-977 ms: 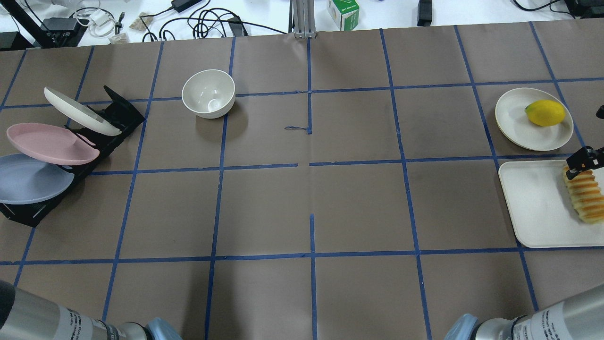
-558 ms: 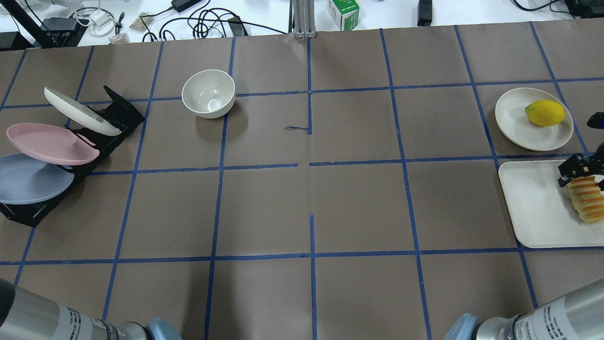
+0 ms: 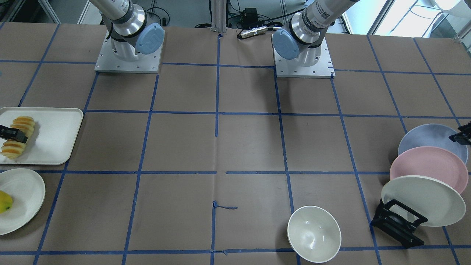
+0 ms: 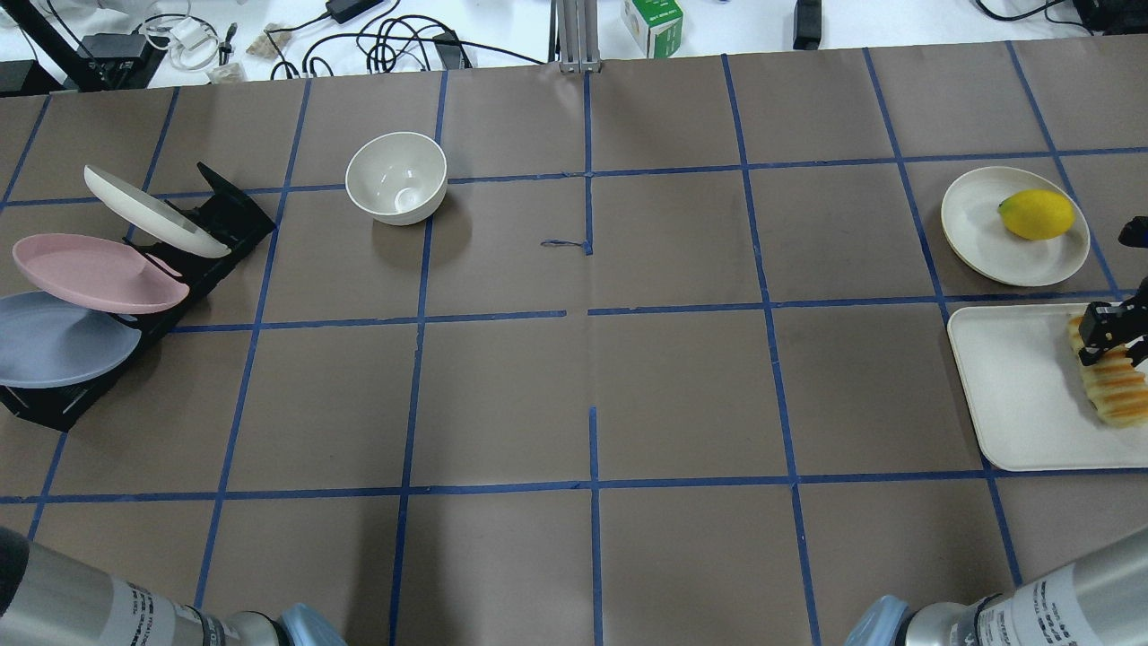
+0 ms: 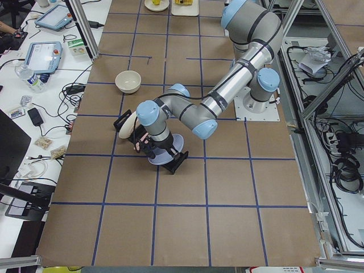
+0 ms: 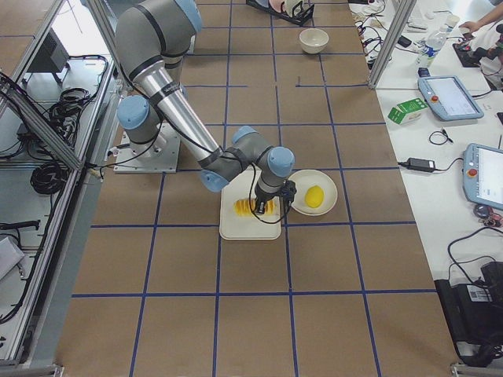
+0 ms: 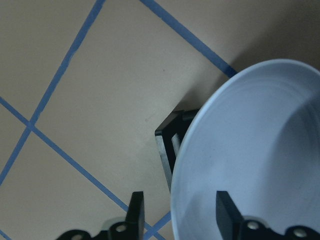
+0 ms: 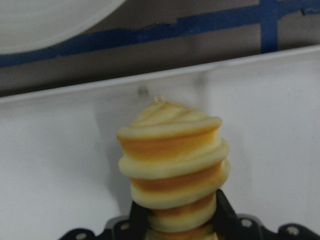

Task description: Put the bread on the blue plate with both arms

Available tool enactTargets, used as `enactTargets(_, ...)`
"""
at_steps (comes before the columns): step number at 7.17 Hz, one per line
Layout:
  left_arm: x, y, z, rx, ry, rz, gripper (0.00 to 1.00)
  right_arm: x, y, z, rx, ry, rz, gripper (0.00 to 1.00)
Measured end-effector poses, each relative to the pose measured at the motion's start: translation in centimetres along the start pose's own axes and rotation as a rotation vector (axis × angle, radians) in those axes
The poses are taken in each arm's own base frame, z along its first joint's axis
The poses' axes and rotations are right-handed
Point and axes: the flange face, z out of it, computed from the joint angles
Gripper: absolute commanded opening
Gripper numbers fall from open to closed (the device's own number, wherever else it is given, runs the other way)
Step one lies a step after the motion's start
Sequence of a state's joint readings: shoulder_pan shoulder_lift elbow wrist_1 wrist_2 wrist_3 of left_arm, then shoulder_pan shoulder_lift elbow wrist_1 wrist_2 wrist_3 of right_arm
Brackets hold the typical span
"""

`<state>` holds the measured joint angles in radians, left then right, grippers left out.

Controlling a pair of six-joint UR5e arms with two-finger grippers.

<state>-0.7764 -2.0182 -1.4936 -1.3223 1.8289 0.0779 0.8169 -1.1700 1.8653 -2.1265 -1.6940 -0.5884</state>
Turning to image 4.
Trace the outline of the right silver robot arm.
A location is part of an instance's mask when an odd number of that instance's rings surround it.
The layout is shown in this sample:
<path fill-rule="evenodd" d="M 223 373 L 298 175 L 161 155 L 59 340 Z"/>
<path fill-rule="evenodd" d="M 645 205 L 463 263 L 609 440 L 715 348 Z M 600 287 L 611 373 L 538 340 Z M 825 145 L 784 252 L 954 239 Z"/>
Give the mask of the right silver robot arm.
<path fill-rule="evenodd" d="M 1145 466 L 1145 285 L 1120 303 L 960 311 L 951 342 L 998 466 Z M 972 604 L 881 597 L 846 643 L 1145 645 L 1145 530 Z"/>

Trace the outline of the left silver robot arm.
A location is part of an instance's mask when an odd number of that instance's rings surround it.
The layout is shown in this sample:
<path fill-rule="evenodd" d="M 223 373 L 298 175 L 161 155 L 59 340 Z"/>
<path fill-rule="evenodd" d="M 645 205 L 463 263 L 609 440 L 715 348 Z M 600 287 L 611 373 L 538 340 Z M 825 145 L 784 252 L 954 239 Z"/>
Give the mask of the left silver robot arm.
<path fill-rule="evenodd" d="M 222 620 L 1 531 L 3 645 L 344 645 L 313 608 Z"/>

